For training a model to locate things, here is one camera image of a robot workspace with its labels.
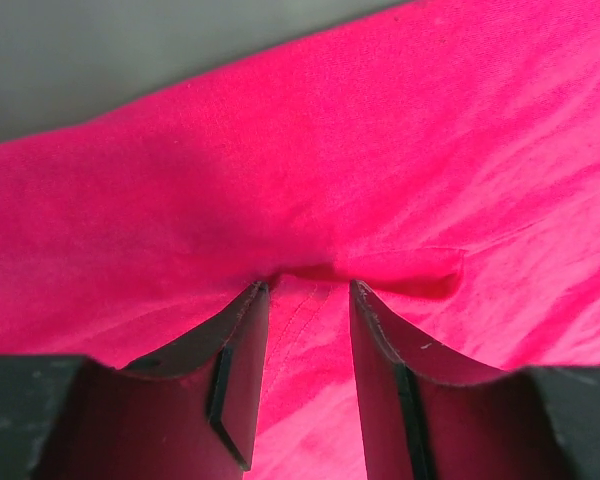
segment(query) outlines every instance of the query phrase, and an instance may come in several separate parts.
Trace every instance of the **pink cloth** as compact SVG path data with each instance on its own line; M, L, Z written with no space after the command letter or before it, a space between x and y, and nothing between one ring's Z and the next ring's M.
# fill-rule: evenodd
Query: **pink cloth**
M365 478L352 277L600 364L600 1L415 2L0 145L0 352L121 366L273 279L250 480Z

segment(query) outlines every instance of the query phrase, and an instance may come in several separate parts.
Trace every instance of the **stitching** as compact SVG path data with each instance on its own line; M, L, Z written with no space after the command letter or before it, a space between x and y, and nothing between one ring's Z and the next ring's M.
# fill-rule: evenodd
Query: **stitching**
M316 285L314 287L313 292L311 292L309 295L307 295L306 298L298 304L298 307L296 308L295 312L293 312L293 315L291 315L291 318L287 321L287 324L282 329L282 332L280 332L280 336L278 337L276 344L271 349L271 354L269 355L269 360L265 364L265 368L269 365L269 363L271 362L271 359L275 356L276 352L278 351L280 342L282 341L284 334L287 333L289 326L293 322L294 318L296 318L296 316L298 315L298 312L300 311L300 309L304 306L305 303L307 303L309 300L311 300L313 298L313 296L316 294L317 291L318 291L318 285Z
M291 352L293 351L293 347L295 347L296 343L298 343L298 340L300 339L300 335L302 335L302 333L307 329L307 327L309 326L309 324L311 322L313 322L313 320L316 318L316 316L318 315L318 313L320 313L320 311L322 310L322 308L325 306L325 304L327 303L327 300L329 300L329 297L331 297L331 293L333 293L333 288L334 288L333 286L329 287L329 292L327 293L327 296L325 297L325 299L322 301L322 304L313 312L313 315L311 316L311 318L309 318L309 320L307 320L304 323L304 325L302 326L302 328L300 329L300 331L296 335L295 339L293 340L293 342L291 343L291 345L287 349L287 354L285 355L284 359L282 360L280 368L277 369L276 374L273 377L273 380L271 380L271 383L269 384L269 387L267 388L267 391L264 392L264 395L262 396L262 403L264 403L264 401L269 396L269 393L271 392L271 389L275 385L275 382L278 379L278 375L280 375L280 372L285 369L285 367L287 365L287 361L289 359L289 355L291 355ZM316 285L316 289L313 291L314 294L317 291L317 289L318 289L318 286Z
M421 251L429 251L429 250L441 250L444 252L455 252L455 253L466 253L467 249L462 247L443 247L443 246L426 246L426 247L416 247L416 248L399 248L393 250L376 250L374 252L365 252L361 254L347 255L347 260L353 260L356 258L366 258L366 257L375 257L379 255L386 255L392 253L417 253Z

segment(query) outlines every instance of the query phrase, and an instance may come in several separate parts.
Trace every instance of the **curved black part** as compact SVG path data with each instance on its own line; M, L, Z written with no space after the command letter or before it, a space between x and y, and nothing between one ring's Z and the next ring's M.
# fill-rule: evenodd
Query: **curved black part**
M251 463L265 284L115 370L80 356L0 357L0 479L237 480Z
M350 316L369 480L575 478L526 372L453 351L360 282Z

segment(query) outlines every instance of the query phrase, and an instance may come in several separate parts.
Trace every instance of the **pink fabric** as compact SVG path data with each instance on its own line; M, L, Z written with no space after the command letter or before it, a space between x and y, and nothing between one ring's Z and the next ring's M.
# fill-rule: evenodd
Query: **pink fabric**
M274 280L249 479L362 479L347 284L600 364L600 1L416 2L0 145L0 352L115 366Z

